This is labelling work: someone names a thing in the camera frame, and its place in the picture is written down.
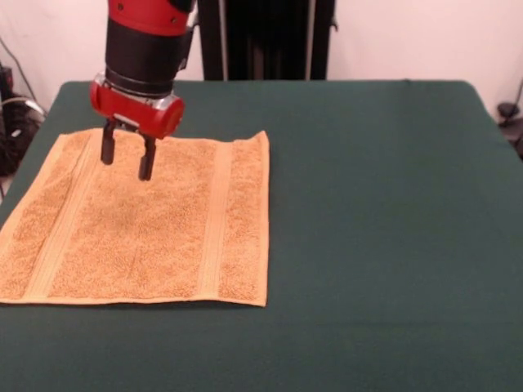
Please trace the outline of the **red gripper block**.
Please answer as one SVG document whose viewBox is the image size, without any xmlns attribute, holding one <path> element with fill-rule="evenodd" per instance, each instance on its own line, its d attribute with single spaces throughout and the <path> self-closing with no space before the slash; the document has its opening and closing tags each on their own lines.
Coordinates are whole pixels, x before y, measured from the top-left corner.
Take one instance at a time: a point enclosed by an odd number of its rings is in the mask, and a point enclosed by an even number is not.
<svg viewBox="0 0 523 392">
<path fill-rule="evenodd" d="M 138 178 L 150 180 L 156 152 L 155 139 L 161 140 L 175 132 L 183 118 L 183 100 L 172 93 L 159 99 L 127 94 L 110 85 L 104 73 L 97 74 L 92 81 L 90 100 L 93 109 L 108 118 L 102 132 L 101 161 L 105 165 L 113 163 L 115 120 L 124 123 L 143 135 L 145 152 L 141 157 Z"/>
</svg>

